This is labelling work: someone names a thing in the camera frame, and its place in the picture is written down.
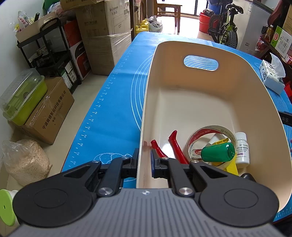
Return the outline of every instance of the blue mat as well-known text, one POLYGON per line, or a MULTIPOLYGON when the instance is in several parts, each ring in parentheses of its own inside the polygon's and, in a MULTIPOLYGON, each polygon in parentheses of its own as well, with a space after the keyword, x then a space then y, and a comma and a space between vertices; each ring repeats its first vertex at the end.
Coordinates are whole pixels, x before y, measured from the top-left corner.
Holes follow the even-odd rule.
MULTIPOLYGON (((156 46, 171 40, 206 44, 238 54, 249 62, 260 77, 261 60, 244 52, 202 39, 142 32, 123 54, 92 103, 75 136, 62 171, 91 160, 100 160, 107 164, 116 157, 131 156, 134 149, 139 147, 144 92, 150 63, 156 46)), ((186 58, 185 64, 210 70, 218 66, 214 61, 202 60, 196 56, 186 58)), ((292 105, 284 91, 281 96, 269 89, 268 91, 278 110, 292 113, 292 105)), ((286 125, 284 128, 290 141, 292 128, 286 125)), ((124 187, 135 186, 134 178, 124 181, 124 187)), ((275 220, 291 212, 292 200, 277 214, 275 220)))

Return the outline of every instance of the clear plastic lid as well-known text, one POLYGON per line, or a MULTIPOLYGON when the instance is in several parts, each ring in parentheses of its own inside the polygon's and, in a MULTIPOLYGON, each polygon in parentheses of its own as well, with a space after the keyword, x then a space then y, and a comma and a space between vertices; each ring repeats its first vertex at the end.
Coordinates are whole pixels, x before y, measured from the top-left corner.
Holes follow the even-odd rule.
POLYGON ((3 115, 12 120, 43 80, 35 68, 23 70, 0 96, 3 115))

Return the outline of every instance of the metal screw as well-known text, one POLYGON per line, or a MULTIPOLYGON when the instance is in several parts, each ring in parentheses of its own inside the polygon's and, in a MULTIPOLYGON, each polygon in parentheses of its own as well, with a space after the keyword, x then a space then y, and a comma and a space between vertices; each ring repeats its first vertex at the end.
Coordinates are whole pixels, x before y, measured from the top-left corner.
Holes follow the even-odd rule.
POLYGON ((180 188, 178 191, 182 195, 190 195, 193 193, 193 190, 187 187, 180 188))
POLYGON ((100 188, 98 192, 102 195, 110 195, 112 194, 113 190, 111 188, 104 187, 104 188, 100 188))

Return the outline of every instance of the wooden chair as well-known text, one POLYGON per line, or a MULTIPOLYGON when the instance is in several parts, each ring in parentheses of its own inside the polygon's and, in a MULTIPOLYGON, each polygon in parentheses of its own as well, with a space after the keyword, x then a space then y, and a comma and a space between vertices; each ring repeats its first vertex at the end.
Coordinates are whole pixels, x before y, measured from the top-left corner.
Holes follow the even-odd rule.
POLYGON ((154 15, 158 16, 158 13, 174 13, 174 15, 159 15, 159 16, 174 16, 174 23, 175 26, 178 27, 178 32, 180 32, 180 7, 182 5, 177 5, 177 4, 167 4, 167 3, 157 3, 157 0, 154 1, 154 15), (170 11, 158 11, 158 8, 164 8, 164 7, 170 7, 174 8, 174 12, 170 11))

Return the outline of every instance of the green cylindrical object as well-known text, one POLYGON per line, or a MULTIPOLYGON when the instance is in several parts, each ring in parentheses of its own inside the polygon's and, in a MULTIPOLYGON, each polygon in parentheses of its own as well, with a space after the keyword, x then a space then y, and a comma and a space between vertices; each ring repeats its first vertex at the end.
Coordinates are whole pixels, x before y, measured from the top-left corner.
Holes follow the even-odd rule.
POLYGON ((231 142, 204 147, 201 158, 205 162, 227 162, 235 155, 235 149, 231 142))

